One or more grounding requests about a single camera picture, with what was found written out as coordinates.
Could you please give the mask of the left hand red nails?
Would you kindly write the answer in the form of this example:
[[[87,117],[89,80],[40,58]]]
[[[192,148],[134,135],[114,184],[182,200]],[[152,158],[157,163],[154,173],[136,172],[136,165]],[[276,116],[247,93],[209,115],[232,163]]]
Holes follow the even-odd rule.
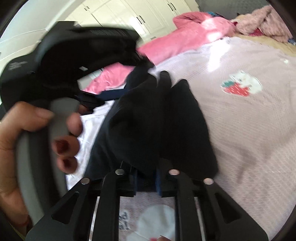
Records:
[[[78,111],[67,118],[69,135],[58,137],[52,142],[52,149],[57,154],[57,167],[65,174],[72,174],[77,169],[75,156],[80,149],[77,138],[83,131],[80,116],[86,112],[86,107],[79,106]],[[49,124],[53,116],[49,110],[18,102],[1,122],[1,211],[22,235],[27,233],[30,218],[16,178],[16,141],[22,131],[40,130]]]

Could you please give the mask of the right hand dark nails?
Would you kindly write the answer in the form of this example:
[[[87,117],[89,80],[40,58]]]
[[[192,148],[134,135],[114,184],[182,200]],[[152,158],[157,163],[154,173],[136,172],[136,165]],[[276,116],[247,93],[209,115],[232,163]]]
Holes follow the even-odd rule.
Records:
[[[171,241],[169,238],[165,237],[165,236],[160,236],[157,241]]]

